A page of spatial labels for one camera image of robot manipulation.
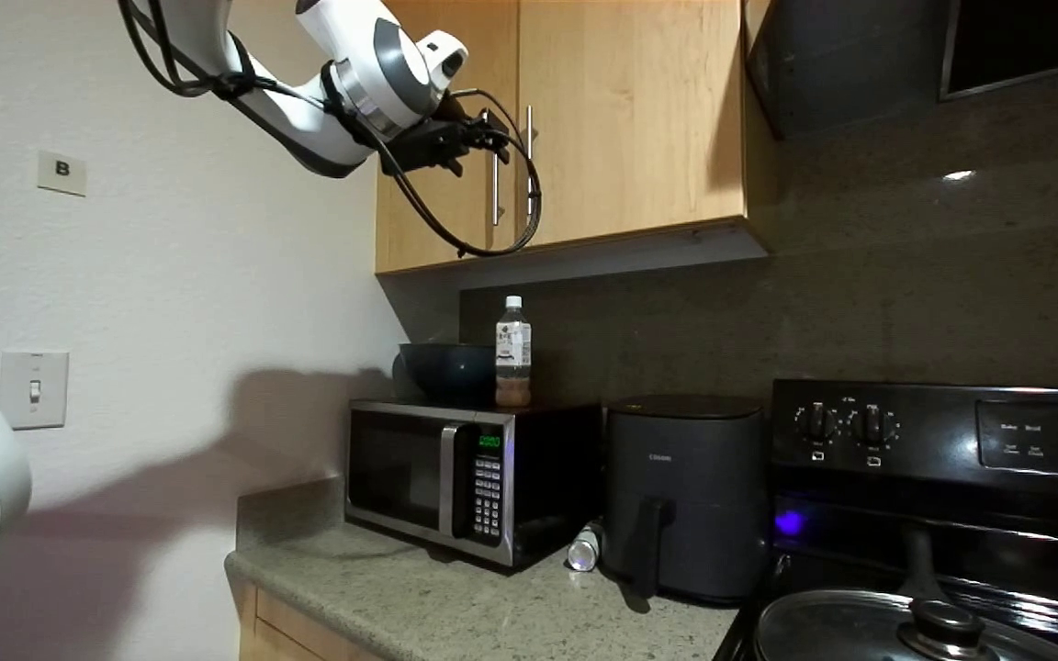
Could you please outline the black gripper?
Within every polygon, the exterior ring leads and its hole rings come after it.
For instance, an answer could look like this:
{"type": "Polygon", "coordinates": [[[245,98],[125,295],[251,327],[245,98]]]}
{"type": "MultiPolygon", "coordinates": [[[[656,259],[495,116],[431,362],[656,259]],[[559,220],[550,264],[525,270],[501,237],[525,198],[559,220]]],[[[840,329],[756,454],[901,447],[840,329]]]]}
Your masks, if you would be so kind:
{"type": "Polygon", "coordinates": [[[491,115],[472,115],[459,94],[443,94],[440,106],[401,133],[386,153],[383,172],[412,172],[412,170],[447,170],[462,172],[459,159],[465,152],[484,152],[495,163],[510,163],[510,134],[491,128],[491,115]]]}

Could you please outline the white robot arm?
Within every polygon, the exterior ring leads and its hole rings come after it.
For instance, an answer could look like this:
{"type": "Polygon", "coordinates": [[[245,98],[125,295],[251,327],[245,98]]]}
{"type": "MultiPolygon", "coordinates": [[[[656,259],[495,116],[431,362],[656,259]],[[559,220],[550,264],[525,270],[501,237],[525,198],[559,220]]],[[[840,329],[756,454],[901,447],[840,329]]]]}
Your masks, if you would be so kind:
{"type": "MultiPolygon", "coordinates": [[[[118,0],[118,14],[165,90],[223,98],[321,177],[348,177],[379,159],[434,235],[483,257],[409,181],[412,170],[462,172],[472,152],[514,152],[503,122],[459,106],[453,77],[472,46],[454,34],[409,38],[386,0],[293,0],[322,63],[305,85],[288,85],[227,28],[233,0],[118,0]]],[[[0,410],[0,541],[31,509],[31,493],[26,447],[0,410]]]]}

